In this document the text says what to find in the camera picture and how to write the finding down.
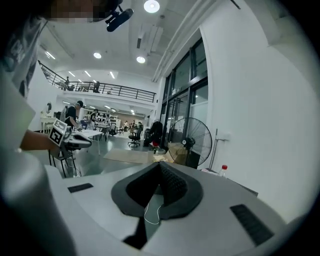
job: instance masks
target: floor mat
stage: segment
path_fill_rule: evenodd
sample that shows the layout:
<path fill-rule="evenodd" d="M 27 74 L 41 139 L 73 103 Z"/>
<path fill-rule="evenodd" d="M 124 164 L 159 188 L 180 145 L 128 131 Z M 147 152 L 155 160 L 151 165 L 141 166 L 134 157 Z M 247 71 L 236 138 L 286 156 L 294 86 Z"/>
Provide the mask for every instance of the floor mat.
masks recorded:
<path fill-rule="evenodd" d="M 147 164 L 154 161 L 153 151 L 143 152 L 117 148 L 110 150 L 103 158 L 135 164 Z"/>

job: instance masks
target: standing fan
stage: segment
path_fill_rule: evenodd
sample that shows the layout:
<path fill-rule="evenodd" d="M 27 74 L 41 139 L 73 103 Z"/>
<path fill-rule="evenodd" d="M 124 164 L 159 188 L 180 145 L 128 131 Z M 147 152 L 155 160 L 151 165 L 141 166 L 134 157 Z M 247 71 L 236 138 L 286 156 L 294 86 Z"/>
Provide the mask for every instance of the standing fan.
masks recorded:
<path fill-rule="evenodd" d="M 212 148 L 208 127 L 192 117 L 176 121 L 168 141 L 168 150 L 174 162 L 195 169 L 207 160 Z"/>

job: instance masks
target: white cable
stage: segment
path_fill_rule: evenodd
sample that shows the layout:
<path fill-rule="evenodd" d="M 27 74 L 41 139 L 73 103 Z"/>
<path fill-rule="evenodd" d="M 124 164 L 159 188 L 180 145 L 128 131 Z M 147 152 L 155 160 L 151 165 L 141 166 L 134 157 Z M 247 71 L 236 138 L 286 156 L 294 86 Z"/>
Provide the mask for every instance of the white cable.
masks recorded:
<path fill-rule="evenodd" d="M 152 222 L 150 222 L 149 220 L 146 219 L 146 214 L 147 214 L 148 209 L 149 209 L 149 204 L 147 205 L 145 214 L 144 214 L 144 216 L 143 216 L 144 220 L 145 220 L 146 222 L 152 224 L 152 225 L 158 225 L 158 224 L 160 223 L 160 218 L 159 218 L 159 209 L 160 209 L 160 207 L 158 208 L 158 210 L 156 210 L 156 214 L 158 215 L 158 222 L 157 222 L 157 223 L 152 223 Z"/>

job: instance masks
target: black metal railing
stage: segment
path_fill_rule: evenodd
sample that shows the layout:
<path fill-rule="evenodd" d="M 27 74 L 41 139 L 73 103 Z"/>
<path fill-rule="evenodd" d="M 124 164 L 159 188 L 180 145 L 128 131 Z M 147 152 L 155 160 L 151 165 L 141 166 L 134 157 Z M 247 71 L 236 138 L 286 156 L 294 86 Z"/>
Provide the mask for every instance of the black metal railing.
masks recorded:
<path fill-rule="evenodd" d="M 63 77 L 43 65 L 40 61 L 39 64 L 48 82 L 52 86 L 55 86 L 63 91 L 114 95 L 146 102 L 154 102 L 155 100 L 155 93 L 147 90 L 102 82 L 100 84 L 85 81 L 67 82 Z"/>
<path fill-rule="evenodd" d="M 40 67 L 43 71 L 43 74 L 45 78 L 48 80 L 49 84 L 59 88 L 60 90 L 64 90 L 66 87 L 66 79 L 64 79 L 62 76 L 58 75 L 54 71 L 52 71 L 50 68 L 47 66 L 43 65 L 39 60 L 38 60 Z"/>

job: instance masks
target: black vent grille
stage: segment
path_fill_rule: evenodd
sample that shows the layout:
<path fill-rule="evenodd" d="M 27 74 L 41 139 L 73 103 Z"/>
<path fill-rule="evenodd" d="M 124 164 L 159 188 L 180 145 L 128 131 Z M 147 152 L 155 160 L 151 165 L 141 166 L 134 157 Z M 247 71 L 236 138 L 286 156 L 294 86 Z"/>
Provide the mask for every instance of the black vent grille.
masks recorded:
<path fill-rule="evenodd" d="M 137 47 L 138 49 L 140 49 L 140 45 L 141 45 L 141 38 L 138 38 L 138 43 L 137 43 L 136 47 Z"/>
<path fill-rule="evenodd" d="M 235 205 L 230 207 L 230 209 L 250 236 L 255 246 L 261 245 L 274 235 L 245 205 Z"/>

